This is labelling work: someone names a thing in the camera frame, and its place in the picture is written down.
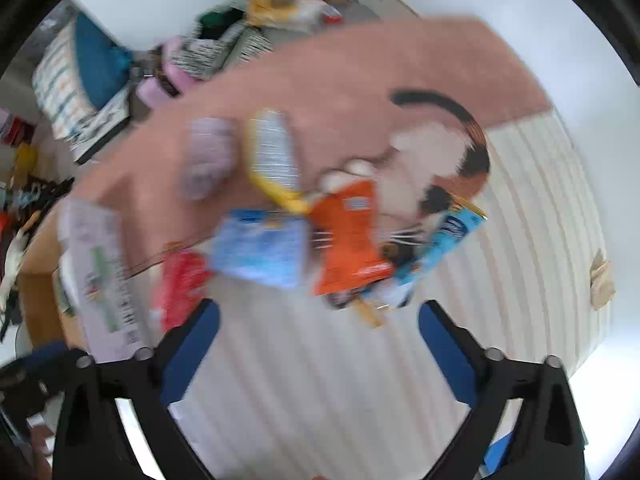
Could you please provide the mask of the red floral snack bag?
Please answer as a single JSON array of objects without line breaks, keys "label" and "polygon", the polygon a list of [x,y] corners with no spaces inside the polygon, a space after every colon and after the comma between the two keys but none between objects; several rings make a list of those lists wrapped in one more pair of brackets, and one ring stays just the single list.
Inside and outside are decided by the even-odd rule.
[{"label": "red floral snack bag", "polygon": [[213,276],[205,258],[189,248],[169,246],[160,265],[152,308],[163,334],[182,325],[205,296]]}]

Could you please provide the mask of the blue long snack pack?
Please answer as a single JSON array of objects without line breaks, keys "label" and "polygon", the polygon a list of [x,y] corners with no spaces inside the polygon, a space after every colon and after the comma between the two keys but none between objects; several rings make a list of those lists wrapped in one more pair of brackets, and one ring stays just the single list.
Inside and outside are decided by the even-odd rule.
[{"label": "blue long snack pack", "polygon": [[408,304],[416,282],[427,274],[457,248],[470,234],[487,220],[486,214],[477,206],[454,196],[448,210],[442,215],[434,231],[419,245],[416,255],[395,271],[391,278],[379,282],[371,290],[374,304],[378,308],[402,308]]}]

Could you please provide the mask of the light blue tissue pack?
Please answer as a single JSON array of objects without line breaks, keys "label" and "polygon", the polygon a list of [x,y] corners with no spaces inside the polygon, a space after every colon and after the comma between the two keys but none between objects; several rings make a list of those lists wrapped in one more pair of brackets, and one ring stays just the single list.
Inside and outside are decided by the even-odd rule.
[{"label": "light blue tissue pack", "polygon": [[210,268],[232,278],[280,289],[303,279],[309,250],[305,218],[282,211],[235,209],[216,227]]}]

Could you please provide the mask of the orange snack bag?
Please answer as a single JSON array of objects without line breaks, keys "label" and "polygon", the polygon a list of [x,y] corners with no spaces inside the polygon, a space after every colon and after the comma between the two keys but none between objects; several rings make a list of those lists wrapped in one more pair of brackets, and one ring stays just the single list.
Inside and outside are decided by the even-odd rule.
[{"label": "orange snack bag", "polygon": [[393,274],[394,266],[378,251],[374,239],[378,201],[372,180],[351,183],[323,197],[312,207],[310,218],[331,235],[314,286],[316,295],[346,292]]}]

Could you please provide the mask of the yellow-ended clear snack bag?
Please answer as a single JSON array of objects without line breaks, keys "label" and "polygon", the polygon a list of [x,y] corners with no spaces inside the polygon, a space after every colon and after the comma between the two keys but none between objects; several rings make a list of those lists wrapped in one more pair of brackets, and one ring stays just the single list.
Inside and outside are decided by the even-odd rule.
[{"label": "yellow-ended clear snack bag", "polygon": [[280,110],[263,108],[246,123],[243,144],[248,177],[281,209],[306,216],[296,149]]}]

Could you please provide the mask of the cardboard box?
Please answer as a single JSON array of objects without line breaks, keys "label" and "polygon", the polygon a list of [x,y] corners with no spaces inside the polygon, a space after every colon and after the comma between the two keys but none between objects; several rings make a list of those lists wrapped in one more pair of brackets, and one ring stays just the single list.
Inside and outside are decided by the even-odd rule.
[{"label": "cardboard box", "polygon": [[73,197],[58,202],[24,252],[17,288],[35,348],[62,341],[103,363],[158,343],[134,294],[122,218],[111,209]]}]

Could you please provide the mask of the rug label tag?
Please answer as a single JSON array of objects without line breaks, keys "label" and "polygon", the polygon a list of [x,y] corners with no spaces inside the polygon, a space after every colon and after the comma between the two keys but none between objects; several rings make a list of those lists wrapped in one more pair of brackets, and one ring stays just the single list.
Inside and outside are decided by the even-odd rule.
[{"label": "rug label tag", "polygon": [[601,249],[592,260],[589,276],[591,307],[600,310],[606,307],[616,294],[612,262],[605,258]]}]

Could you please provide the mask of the pink cat pattern rug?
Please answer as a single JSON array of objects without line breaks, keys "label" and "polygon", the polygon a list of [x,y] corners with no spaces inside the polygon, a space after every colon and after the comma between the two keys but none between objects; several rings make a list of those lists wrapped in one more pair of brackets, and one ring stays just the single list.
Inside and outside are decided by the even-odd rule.
[{"label": "pink cat pattern rug", "polygon": [[209,240],[264,194],[238,170],[212,197],[179,190],[190,123],[245,124],[266,108],[292,130],[305,192],[358,177],[378,187],[384,234],[433,229],[428,190],[468,198],[487,222],[424,275],[381,327],[314,292],[217,275],[221,329],[172,408],[219,479],[415,479],[463,419],[418,331],[437,300],[510,358],[558,356],[578,370],[608,333],[589,270],[603,252],[599,213],[561,118],[514,52],[475,18],[340,26],[278,47],[170,102],[74,189],[122,216],[139,281],[170,243]]}]

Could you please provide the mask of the pink suitcase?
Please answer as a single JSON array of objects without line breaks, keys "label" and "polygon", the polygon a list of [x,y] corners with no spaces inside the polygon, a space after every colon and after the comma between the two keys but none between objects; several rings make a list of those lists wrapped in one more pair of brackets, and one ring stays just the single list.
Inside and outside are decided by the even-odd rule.
[{"label": "pink suitcase", "polygon": [[175,36],[144,52],[139,58],[142,78],[136,87],[137,98],[150,110],[183,96],[198,85],[198,80],[172,62],[172,55],[182,44]]}]

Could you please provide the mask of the plaid folded quilt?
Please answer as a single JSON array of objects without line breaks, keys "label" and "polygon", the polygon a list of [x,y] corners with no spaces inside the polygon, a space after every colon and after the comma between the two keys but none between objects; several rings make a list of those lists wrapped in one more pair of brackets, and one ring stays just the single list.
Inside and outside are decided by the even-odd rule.
[{"label": "plaid folded quilt", "polygon": [[132,52],[86,14],[48,45],[32,76],[36,100],[55,139],[91,143],[129,117]]}]

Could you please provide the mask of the black white patterned bag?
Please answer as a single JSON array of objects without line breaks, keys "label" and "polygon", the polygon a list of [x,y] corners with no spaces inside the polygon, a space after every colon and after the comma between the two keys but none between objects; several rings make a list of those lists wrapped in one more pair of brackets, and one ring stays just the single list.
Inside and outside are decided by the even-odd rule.
[{"label": "black white patterned bag", "polygon": [[246,20],[244,1],[233,0],[201,14],[170,59],[192,78],[209,80],[271,51],[272,42]]}]

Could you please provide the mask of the yellow snack bag on chair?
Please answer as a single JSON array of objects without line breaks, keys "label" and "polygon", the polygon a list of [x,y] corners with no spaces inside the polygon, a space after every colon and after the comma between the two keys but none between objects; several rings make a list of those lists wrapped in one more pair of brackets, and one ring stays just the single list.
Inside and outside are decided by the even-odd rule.
[{"label": "yellow snack bag on chair", "polygon": [[306,32],[320,23],[327,7],[323,0],[248,0],[245,19],[256,27]]}]

